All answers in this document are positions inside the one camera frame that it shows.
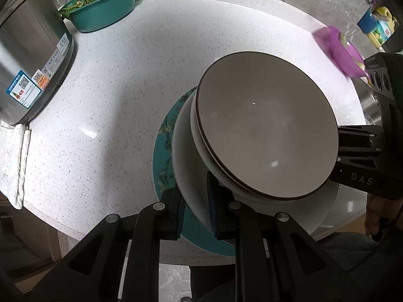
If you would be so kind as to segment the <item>person right hand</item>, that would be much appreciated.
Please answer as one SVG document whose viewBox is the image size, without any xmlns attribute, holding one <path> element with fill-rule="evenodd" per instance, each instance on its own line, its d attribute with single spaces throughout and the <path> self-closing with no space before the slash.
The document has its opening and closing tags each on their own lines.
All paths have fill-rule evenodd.
<svg viewBox="0 0 403 302">
<path fill-rule="evenodd" d="M 364 225 L 365 234 L 376 242 L 402 230 L 402 198 L 389 200 L 368 194 Z"/>
</svg>

